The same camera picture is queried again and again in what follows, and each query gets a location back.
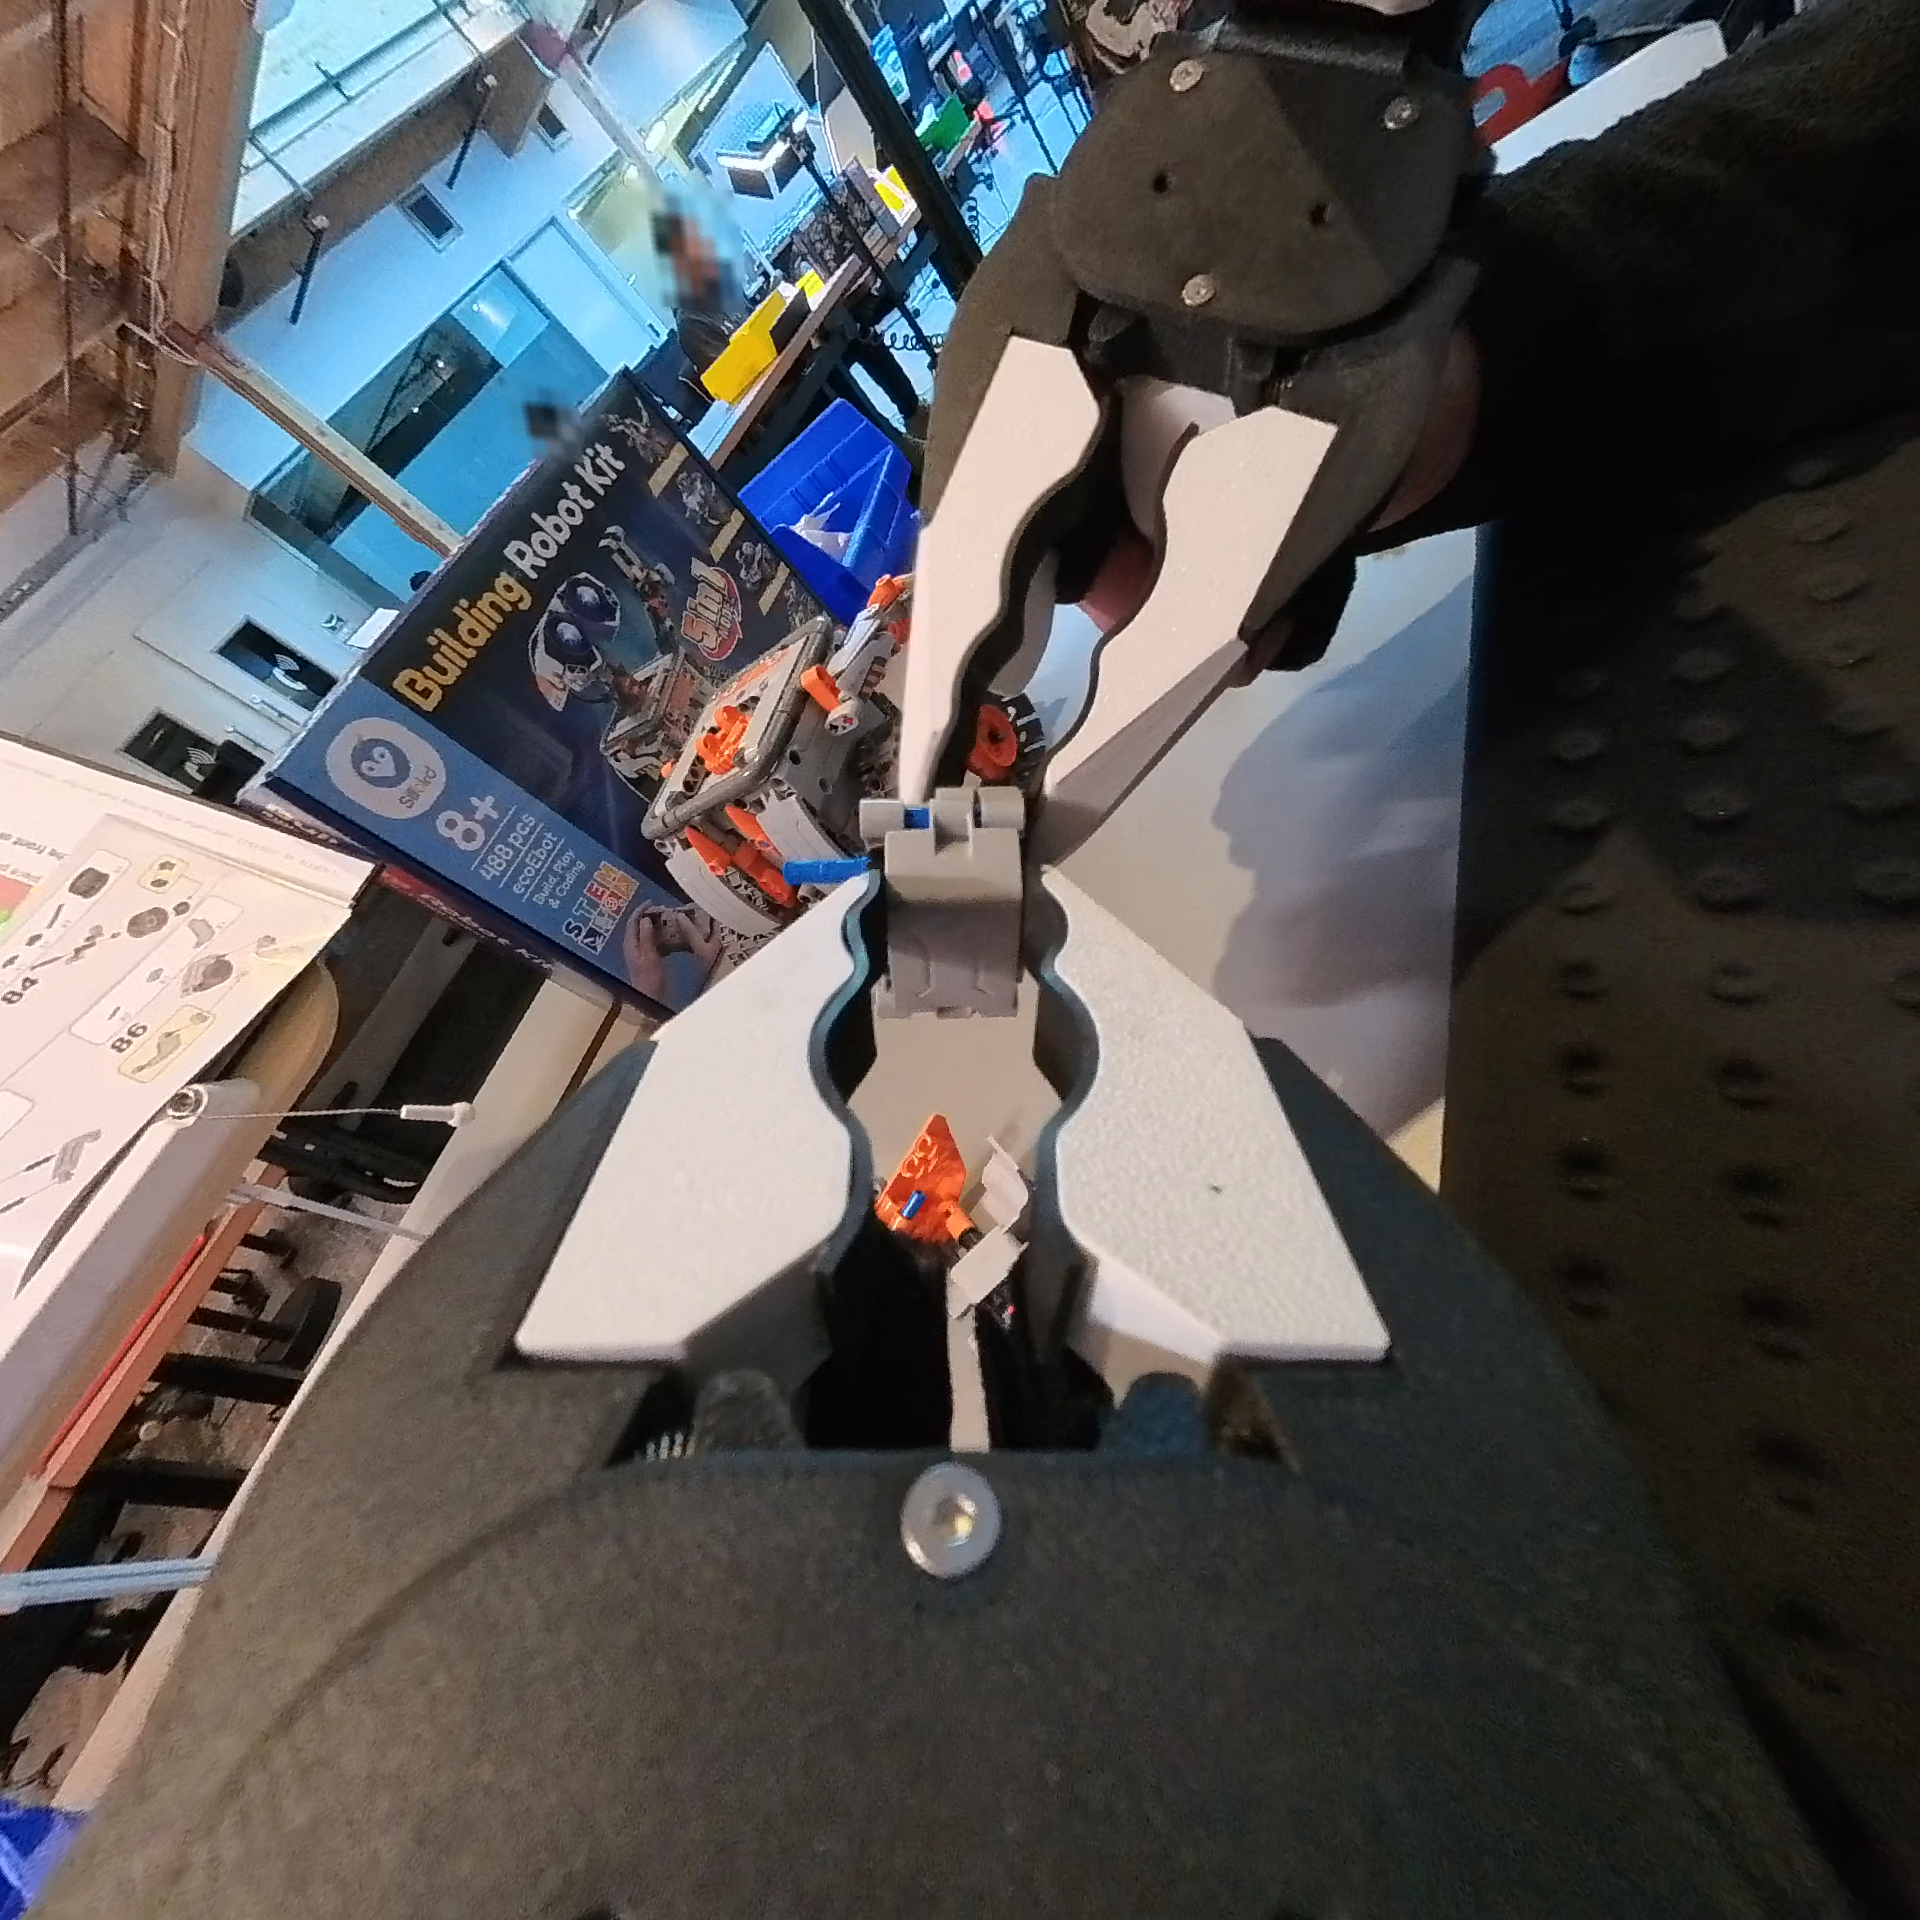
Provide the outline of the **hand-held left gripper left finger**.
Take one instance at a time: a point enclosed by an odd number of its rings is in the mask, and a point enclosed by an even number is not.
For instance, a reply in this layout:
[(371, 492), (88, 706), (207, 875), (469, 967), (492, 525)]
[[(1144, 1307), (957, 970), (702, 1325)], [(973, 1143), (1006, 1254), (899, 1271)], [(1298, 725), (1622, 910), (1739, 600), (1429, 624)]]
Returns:
[(824, 1034), (869, 978), (843, 879), (666, 1022), (530, 1300), (528, 1359), (652, 1363), (686, 1380), (806, 1380), (821, 1275), (852, 1216), (858, 1143)]

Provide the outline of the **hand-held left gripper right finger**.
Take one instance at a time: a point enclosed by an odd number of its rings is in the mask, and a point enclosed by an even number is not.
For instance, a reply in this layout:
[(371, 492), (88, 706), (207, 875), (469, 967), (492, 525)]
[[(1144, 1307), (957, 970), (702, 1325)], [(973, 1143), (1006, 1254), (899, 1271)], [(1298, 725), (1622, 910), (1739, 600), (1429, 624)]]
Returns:
[(1380, 1363), (1387, 1328), (1240, 1022), (1074, 879), (1047, 1013), (1070, 1087), (1050, 1198), (1079, 1275), (1066, 1340), (1101, 1380)]

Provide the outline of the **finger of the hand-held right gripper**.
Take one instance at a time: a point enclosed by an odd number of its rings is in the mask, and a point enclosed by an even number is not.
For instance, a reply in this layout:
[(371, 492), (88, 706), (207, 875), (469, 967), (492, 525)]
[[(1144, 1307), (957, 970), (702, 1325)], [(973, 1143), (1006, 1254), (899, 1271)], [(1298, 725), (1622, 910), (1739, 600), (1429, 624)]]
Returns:
[(962, 762), (971, 710), (1031, 680), (1059, 549), (1103, 430), (1071, 347), (1012, 338), (920, 527), (904, 644), (899, 796), (928, 799)]
[(1327, 422), (1262, 408), (1179, 445), (1151, 584), (1095, 648), (1084, 708), (1047, 757), (1039, 864), (1079, 851), (1234, 679), (1240, 630), (1333, 440)]

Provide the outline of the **grey block module orange part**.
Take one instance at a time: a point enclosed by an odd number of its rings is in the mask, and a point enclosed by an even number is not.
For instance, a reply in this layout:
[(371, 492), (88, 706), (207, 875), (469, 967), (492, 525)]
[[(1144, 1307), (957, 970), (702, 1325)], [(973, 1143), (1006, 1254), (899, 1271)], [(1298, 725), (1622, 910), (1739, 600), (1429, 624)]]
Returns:
[(878, 1222), (944, 1278), (951, 1318), (986, 1311), (1006, 1335), (1021, 1328), (1018, 1267), (1031, 1189), (998, 1140), (971, 1168), (946, 1115), (933, 1112), (895, 1173), (875, 1191)]

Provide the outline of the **grey block module blue pin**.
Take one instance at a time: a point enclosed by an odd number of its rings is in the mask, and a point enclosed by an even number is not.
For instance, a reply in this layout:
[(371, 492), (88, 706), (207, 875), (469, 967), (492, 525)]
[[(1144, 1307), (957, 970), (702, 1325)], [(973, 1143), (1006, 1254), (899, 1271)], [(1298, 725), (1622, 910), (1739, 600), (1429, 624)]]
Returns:
[(883, 906), (875, 1016), (1018, 1014), (1023, 811), (1012, 784), (939, 786), (926, 802), (860, 802), (860, 846), (879, 875)]

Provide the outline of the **person's right hand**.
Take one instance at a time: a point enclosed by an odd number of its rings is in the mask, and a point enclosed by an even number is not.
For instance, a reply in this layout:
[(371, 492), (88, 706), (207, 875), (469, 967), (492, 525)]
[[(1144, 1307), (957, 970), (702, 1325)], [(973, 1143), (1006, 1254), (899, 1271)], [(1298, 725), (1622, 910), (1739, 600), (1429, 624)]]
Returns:
[[(1394, 530), (1424, 517), (1432, 500), (1450, 492), (1472, 452), (1478, 406), (1480, 351), (1472, 330), (1460, 324), (1446, 347), (1422, 436), (1398, 482), (1365, 532), (1343, 541), (1284, 611), (1244, 642), (1234, 686), (1251, 686), (1267, 672), (1301, 672), (1326, 655), (1352, 595), (1360, 557), (1387, 549)], [(1076, 600), (1099, 636), (1112, 634), (1141, 611), (1154, 564), (1150, 541), (1139, 530), (1116, 535), (1087, 592)]]

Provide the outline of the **blue plastic storage bin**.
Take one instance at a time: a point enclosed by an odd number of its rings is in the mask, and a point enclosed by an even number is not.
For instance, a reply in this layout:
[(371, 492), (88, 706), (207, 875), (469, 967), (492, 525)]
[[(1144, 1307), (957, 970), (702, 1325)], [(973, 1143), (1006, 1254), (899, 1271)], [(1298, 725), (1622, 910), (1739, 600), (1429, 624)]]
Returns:
[(832, 399), (739, 492), (741, 508), (842, 627), (916, 562), (916, 476), (878, 424)]

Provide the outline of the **yellow plastic bin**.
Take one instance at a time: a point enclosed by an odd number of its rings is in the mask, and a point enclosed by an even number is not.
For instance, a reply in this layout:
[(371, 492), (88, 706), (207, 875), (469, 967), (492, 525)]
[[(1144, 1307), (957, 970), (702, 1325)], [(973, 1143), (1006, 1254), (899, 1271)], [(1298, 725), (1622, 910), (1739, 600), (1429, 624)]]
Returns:
[(702, 372), (704, 392), (723, 405), (741, 397), (778, 362), (811, 312), (811, 299), (824, 291), (816, 272), (800, 282), (781, 278), (751, 312), (726, 336), (725, 350)]

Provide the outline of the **white zip tie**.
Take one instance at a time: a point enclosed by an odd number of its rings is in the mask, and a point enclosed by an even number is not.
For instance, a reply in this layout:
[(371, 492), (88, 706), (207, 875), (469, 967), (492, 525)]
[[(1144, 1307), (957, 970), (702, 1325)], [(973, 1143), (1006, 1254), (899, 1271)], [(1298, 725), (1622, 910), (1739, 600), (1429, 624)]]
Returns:
[(420, 1232), (406, 1227), (405, 1222), (386, 1216), (372, 1216), (365, 1212), (354, 1212), (349, 1207), (334, 1207), (314, 1198), (301, 1198), (284, 1186), (268, 1186), (268, 1183), (235, 1183), (226, 1192), (226, 1203), (238, 1204), (255, 1204), (262, 1208), (276, 1212), (292, 1212), (303, 1216), (319, 1216), (327, 1222), (338, 1222), (357, 1232), (368, 1232), (388, 1242), (411, 1242), (423, 1243), (430, 1238), (430, 1232)]
[(335, 1106), (335, 1108), (310, 1108), (310, 1111), (230, 1111), (215, 1101), (212, 1087), (182, 1087), (181, 1092), (171, 1094), (159, 1115), (175, 1125), (191, 1125), (204, 1119), (218, 1123), (251, 1123), (251, 1119), (268, 1119), (278, 1125), (284, 1119), (294, 1123), (314, 1123), (314, 1119), (363, 1119), (363, 1118), (391, 1118), (402, 1123), (420, 1123), (420, 1125), (444, 1125), (448, 1130), (459, 1130), (474, 1118), (474, 1103), (469, 1100), (455, 1101), (402, 1101), (397, 1106)]

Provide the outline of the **grey orange tracked toy robot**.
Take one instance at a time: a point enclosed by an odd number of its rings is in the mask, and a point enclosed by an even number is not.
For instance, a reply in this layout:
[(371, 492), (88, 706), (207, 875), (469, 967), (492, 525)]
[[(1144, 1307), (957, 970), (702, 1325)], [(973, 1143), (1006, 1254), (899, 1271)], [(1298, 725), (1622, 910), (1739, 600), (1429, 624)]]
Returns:
[(814, 616), (696, 714), (645, 831), (712, 922), (779, 930), (869, 864), (901, 906), (1019, 906), (1043, 719), (1021, 693), (986, 695), (959, 732), (959, 780), (979, 797), (901, 799), (912, 607), (912, 576), (884, 576), (846, 629)]

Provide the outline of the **blue robot kit box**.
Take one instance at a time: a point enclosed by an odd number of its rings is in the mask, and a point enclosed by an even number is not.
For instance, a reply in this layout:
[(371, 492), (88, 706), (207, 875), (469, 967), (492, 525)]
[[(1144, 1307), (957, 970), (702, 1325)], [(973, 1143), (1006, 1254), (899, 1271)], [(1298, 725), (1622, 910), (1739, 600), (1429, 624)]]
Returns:
[(243, 810), (371, 858), (455, 924), (666, 1020), (759, 939), (645, 828), (702, 714), (838, 624), (622, 371), (374, 638)]

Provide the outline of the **white instruction sheet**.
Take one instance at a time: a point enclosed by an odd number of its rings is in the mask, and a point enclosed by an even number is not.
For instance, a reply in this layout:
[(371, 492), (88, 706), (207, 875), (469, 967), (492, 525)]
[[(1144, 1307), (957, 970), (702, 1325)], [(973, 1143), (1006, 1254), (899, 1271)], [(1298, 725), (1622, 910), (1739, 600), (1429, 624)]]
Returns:
[(163, 1118), (347, 924), (363, 858), (5, 736), (5, 1482), (83, 1384), (130, 1254), (72, 1230), (167, 1156)]

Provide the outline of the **blue tipped zip tie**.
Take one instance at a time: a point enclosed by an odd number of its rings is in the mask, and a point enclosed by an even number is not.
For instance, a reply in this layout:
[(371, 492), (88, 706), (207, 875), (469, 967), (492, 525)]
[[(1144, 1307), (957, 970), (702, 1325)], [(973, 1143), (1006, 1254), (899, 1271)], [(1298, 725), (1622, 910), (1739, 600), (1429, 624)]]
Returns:
[(215, 1565), (218, 1556), (200, 1551), (171, 1558), (2, 1573), (2, 1615), (103, 1599), (171, 1597), (204, 1586)]

